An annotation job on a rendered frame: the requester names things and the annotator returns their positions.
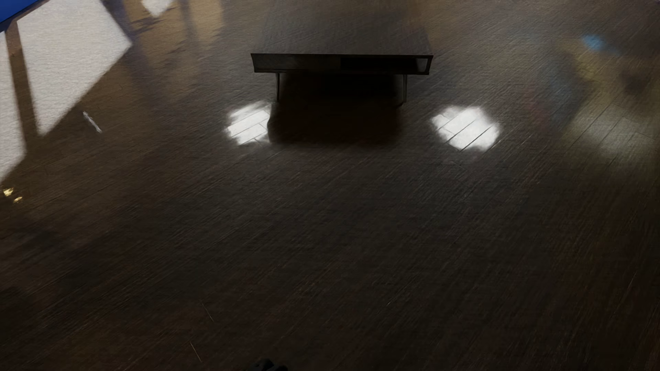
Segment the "dark wooden coffee table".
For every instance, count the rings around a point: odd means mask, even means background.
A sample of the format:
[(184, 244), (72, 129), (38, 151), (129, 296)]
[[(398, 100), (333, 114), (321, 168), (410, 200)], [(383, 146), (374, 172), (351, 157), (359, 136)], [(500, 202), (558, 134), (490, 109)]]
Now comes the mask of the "dark wooden coffee table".
[(417, 0), (271, 0), (253, 71), (428, 75), (433, 53)]

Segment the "blue furniture piece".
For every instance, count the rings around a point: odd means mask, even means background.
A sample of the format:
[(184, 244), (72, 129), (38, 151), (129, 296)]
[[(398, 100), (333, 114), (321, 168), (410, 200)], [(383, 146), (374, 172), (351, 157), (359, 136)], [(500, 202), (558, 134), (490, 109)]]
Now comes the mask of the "blue furniture piece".
[(0, 32), (6, 31), (12, 21), (40, 7), (47, 0), (0, 0)]

